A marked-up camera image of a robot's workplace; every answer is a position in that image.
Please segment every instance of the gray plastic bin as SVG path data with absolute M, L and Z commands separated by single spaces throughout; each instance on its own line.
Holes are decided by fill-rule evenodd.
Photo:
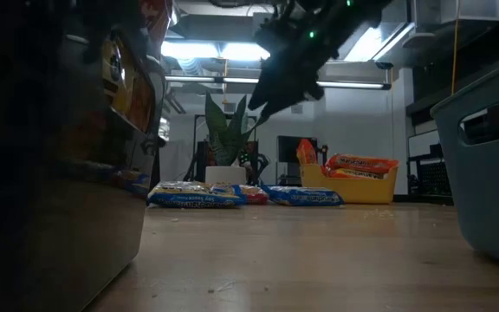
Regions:
M 499 259 L 499 140 L 471 145 L 464 117 L 499 105 L 499 68 L 431 110 L 450 179 L 459 224 L 476 250 Z

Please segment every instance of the robotic arm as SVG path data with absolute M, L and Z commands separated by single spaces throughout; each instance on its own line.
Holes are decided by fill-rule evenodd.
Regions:
M 209 1 L 223 8 L 259 3 L 273 4 L 275 8 L 272 18 L 256 32 L 257 44 L 270 52 L 270 58 L 262 64 L 249 101 L 251 110 L 265 105 L 261 115 L 267 119 L 309 96 L 322 98 L 318 70 L 330 58 L 338 57 L 340 45 L 362 23 L 378 27 L 382 10 L 392 0 Z

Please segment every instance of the yellow plastic bin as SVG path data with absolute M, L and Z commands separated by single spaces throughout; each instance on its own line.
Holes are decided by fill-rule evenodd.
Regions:
M 390 204 L 396 186 L 395 166 L 384 179 L 327 178 L 319 165 L 302 165 L 301 183 L 306 187 L 326 187 L 337 192 L 347 204 Z

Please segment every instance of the snake plant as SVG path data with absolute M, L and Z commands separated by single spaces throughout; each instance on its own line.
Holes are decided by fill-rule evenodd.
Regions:
M 226 115 L 211 96 L 205 96 L 205 121 L 209 128 L 209 142 L 218 166 L 230 166 L 245 147 L 251 133 L 267 119 L 261 118 L 248 130 L 246 114 L 246 96 L 238 103 L 230 124 L 226 123 Z

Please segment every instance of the wooden countertop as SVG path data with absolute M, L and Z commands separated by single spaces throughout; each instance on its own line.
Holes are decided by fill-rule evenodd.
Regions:
M 499 263 L 454 207 L 151 209 L 88 311 L 497 311 Z

